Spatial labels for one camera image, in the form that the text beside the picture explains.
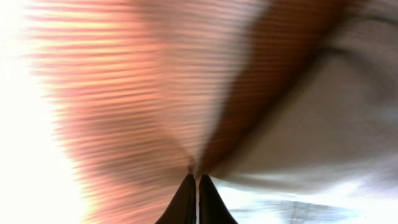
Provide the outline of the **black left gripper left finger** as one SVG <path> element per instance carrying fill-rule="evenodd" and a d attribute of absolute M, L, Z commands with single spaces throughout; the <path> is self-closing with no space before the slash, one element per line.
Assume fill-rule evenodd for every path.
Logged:
<path fill-rule="evenodd" d="M 188 174 L 155 224 L 196 224 L 196 194 L 194 176 Z"/>

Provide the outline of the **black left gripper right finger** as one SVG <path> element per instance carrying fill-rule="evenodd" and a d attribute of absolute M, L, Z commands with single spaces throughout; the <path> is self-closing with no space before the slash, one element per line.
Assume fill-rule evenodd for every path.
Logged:
<path fill-rule="evenodd" d="M 203 174 L 199 184 L 200 224 L 238 224 L 232 217 L 209 175 Z"/>

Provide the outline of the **light blue denim shorts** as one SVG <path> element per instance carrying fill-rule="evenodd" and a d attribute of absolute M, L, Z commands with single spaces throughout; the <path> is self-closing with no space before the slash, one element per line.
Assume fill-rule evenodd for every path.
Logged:
<path fill-rule="evenodd" d="M 352 11 L 212 179 L 238 223 L 397 224 L 397 0 Z"/>

